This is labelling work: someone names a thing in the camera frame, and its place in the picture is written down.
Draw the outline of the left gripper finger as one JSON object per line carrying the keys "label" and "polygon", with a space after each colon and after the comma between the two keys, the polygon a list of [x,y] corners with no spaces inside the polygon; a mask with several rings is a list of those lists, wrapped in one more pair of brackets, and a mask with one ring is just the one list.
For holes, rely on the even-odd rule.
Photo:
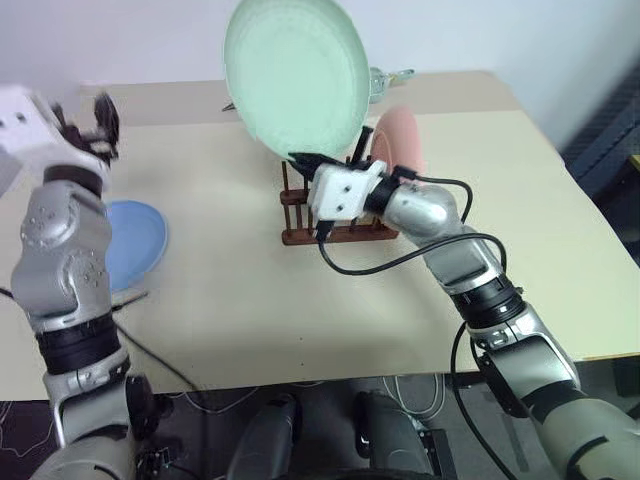
{"label": "left gripper finger", "polygon": [[52,103],[50,108],[56,118],[57,129],[61,134],[68,134],[75,128],[74,124],[67,122],[63,107],[59,103]]}
{"label": "left gripper finger", "polygon": [[118,136],[120,119],[113,100],[106,92],[94,99],[94,116],[97,126],[106,136]]}

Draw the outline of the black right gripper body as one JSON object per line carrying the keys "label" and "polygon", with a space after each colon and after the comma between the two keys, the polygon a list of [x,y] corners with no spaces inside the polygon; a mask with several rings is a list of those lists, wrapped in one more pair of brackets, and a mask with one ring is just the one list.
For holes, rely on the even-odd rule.
{"label": "black right gripper body", "polygon": [[310,176],[314,176],[321,166],[335,166],[350,171],[366,171],[369,169],[369,164],[366,162],[341,162],[325,155],[308,156]]}

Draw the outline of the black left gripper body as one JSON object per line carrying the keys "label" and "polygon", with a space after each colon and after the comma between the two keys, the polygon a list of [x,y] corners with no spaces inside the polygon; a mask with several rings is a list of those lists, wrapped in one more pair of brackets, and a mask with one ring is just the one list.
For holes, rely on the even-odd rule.
{"label": "black left gripper body", "polygon": [[119,129],[104,129],[81,132],[76,125],[63,127],[64,139],[74,147],[90,153],[102,161],[116,161],[119,158],[117,144]]}

